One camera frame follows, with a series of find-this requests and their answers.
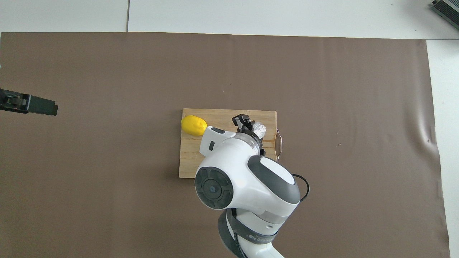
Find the black cable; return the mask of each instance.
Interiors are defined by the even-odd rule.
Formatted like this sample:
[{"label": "black cable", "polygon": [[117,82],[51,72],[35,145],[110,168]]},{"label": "black cable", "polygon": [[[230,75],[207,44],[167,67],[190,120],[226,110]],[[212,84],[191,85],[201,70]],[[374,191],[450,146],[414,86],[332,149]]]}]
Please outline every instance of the black cable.
[{"label": "black cable", "polygon": [[304,199],[306,199],[306,197],[307,197],[308,194],[309,194],[309,183],[308,183],[308,181],[307,181],[304,177],[302,177],[302,176],[300,176],[300,175],[297,175],[297,174],[291,174],[291,175],[303,179],[303,181],[306,183],[306,186],[308,187],[308,190],[306,191],[306,194],[303,196],[303,198],[300,199],[300,202],[302,202]]}]

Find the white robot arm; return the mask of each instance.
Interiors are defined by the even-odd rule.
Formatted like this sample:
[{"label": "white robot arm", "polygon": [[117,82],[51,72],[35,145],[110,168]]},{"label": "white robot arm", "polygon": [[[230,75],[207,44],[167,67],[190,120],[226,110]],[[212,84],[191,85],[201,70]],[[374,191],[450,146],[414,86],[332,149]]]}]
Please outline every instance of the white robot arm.
[{"label": "white robot arm", "polygon": [[281,258],[271,241],[304,197],[300,200],[292,174],[264,156],[264,133],[254,130],[254,121],[241,114],[233,122],[237,133],[206,128],[200,147],[206,157],[196,172],[196,192],[206,206],[224,209],[218,231],[233,254]]}]

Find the yellow lemon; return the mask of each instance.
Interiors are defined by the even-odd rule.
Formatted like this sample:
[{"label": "yellow lemon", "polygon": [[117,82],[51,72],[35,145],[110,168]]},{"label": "yellow lemon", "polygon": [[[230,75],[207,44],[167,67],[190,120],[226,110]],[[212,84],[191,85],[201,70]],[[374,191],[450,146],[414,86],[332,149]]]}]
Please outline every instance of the yellow lemon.
[{"label": "yellow lemon", "polygon": [[204,134],[207,123],[197,116],[186,116],[182,119],[182,130],[187,134],[200,136]]}]

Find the wooden cutting board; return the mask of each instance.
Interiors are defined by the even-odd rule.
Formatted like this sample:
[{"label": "wooden cutting board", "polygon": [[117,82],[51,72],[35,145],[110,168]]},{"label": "wooden cutting board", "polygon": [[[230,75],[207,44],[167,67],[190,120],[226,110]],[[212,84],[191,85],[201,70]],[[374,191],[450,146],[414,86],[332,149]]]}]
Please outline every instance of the wooden cutting board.
[{"label": "wooden cutting board", "polygon": [[[249,115],[252,121],[262,122],[266,126],[266,135],[263,138],[263,148],[266,151],[266,156],[275,160],[275,139],[277,128],[276,111],[184,108],[182,118],[188,115],[194,115],[204,119],[207,125],[214,126],[225,131],[235,132],[237,127],[234,126],[231,119],[239,114]],[[192,136],[182,130],[179,177],[195,177],[196,170],[204,159],[204,156],[199,153],[201,138],[202,136]]]}]

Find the white table surface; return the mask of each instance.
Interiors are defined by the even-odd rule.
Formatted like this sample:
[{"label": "white table surface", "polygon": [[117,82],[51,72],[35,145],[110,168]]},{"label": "white table surface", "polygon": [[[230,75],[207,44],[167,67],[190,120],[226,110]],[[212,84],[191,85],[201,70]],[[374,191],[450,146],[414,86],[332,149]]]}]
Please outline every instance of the white table surface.
[{"label": "white table surface", "polygon": [[129,31],[428,39],[449,245],[459,258],[459,30],[429,3],[131,0],[128,10],[128,0],[0,0],[0,32],[120,32],[129,22]]}]

